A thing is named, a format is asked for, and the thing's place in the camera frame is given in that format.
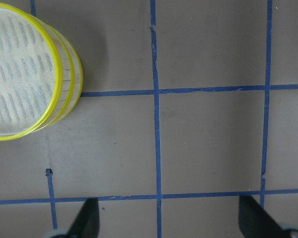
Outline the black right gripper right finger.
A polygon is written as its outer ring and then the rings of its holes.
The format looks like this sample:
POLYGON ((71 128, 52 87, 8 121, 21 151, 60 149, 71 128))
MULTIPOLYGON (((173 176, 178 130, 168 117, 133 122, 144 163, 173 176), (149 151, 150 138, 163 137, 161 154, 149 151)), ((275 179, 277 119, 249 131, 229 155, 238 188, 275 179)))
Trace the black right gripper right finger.
POLYGON ((245 238, 285 238, 284 230, 252 196, 240 196, 238 226, 245 238))

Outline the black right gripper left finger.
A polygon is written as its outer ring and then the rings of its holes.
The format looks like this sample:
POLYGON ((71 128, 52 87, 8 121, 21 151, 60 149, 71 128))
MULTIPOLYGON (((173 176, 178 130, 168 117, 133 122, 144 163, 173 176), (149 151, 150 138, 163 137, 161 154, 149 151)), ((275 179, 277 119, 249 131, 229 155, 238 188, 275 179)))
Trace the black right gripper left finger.
POLYGON ((97 198, 87 199, 73 224, 68 238, 97 238, 100 231, 99 205, 97 198))

